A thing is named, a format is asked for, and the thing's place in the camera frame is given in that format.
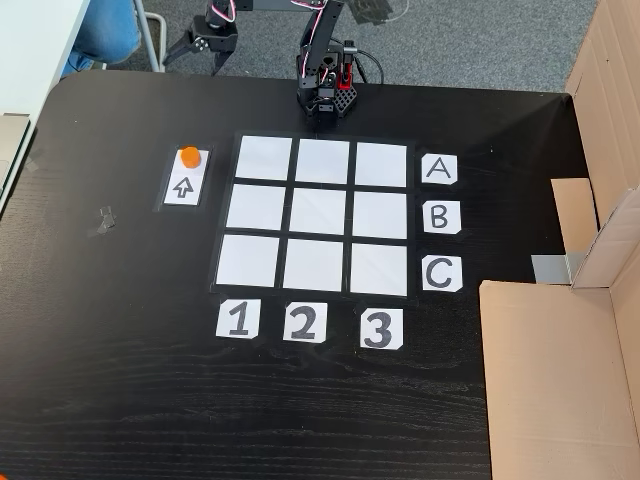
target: cardboard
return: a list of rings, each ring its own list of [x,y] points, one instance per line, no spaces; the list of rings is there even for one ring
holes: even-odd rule
[[[591,183],[552,182],[573,283],[480,287],[494,480],[640,479],[640,1],[599,2],[566,90]]]
[[[494,480],[640,478],[608,290],[484,282]]]

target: orange game piece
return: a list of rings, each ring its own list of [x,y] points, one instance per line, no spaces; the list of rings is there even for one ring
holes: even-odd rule
[[[182,159],[182,164],[187,168],[196,168],[200,165],[200,152],[196,147],[183,148],[180,152],[180,158]]]

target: grid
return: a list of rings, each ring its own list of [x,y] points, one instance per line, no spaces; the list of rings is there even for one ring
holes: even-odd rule
[[[407,145],[243,136],[237,151],[212,292],[415,295]]]

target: blue jeans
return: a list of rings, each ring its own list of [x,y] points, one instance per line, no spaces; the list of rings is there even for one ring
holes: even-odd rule
[[[120,63],[139,46],[132,0],[91,0],[62,75],[87,70],[94,60]]]

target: black wooden tabletop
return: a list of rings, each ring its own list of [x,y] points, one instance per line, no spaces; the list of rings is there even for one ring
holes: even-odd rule
[[[571,99],[360,86],[331,122],[308,120],[295,89],[89,72],[51,93],[0,220],[9,480],[490,478],[477,288],[534,281],[531,254],[563,253],[549,179],[587,175]],[[323,344],[284,342],[276,301],[254,340],[216,337],[207,278],[241,131],[458,155],[456,184],[417,195],[460,200],[463,230],[416,241],[463,258],[462,290],[419,294],[397,351],[360,348],[348,302],[330,303]],[[201,205],[157,211],[183,144],[216,149]]]

